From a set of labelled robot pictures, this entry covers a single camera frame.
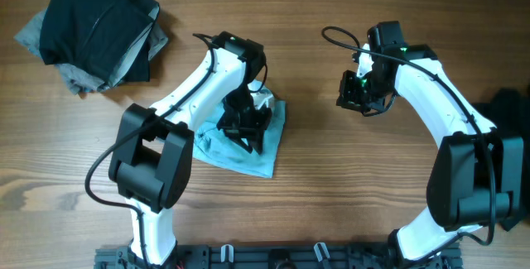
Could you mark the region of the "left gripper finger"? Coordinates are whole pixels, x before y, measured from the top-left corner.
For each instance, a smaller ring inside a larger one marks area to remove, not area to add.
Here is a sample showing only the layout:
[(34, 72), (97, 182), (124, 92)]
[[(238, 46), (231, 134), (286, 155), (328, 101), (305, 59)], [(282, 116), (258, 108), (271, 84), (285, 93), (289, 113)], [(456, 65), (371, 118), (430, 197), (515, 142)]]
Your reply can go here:
[(245, 141), (248, 139), (248, 134), (245, 132), (226, 132), (225, 136), (234, 142), (236, 145), (243, 148), (247, 153), (252, 153), (253, 148)]
[(250, 137), (250, 146), (259, 154), (263, 153), (264, 131), (257, 130)]

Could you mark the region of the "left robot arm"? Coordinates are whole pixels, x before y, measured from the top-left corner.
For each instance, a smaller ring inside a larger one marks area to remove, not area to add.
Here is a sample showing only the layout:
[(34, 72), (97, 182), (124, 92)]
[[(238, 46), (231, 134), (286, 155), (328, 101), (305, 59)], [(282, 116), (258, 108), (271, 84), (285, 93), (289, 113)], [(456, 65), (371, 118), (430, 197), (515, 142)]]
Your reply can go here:
[(263, 45), (223, 31), (202, 36), (200, 66), (151, 108), (124, 112), (112, 149), (109, 179), (132, 213), (133, 238), (117, 251), (118, 268), (177, 268), (172, 207), (190, 179), (195, 131), (221, 104), (215, 129), (248, 153), (262, 153), (272, 117), (249, 85), (266, 68)]

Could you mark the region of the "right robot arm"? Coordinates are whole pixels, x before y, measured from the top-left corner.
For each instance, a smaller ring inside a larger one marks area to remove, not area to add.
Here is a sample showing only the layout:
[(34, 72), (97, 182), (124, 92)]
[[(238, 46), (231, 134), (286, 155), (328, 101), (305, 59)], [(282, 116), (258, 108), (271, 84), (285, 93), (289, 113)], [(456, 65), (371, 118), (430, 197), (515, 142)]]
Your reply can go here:
[(472, 106), (436, 53), (407, 44), (398, 22), (372, 26), (367, 37), (366, 44), (349, 45), (358, 68), (344, 72), (337, 105), (374, 117), (404, 98), (437, 147), (426, 207), (393, 230), (373, 257), (386, 268), (418, 268), (442, 263), (462, 238), (490, 245), (496, 226), (520, 210), (523, 139), (499, 130)]

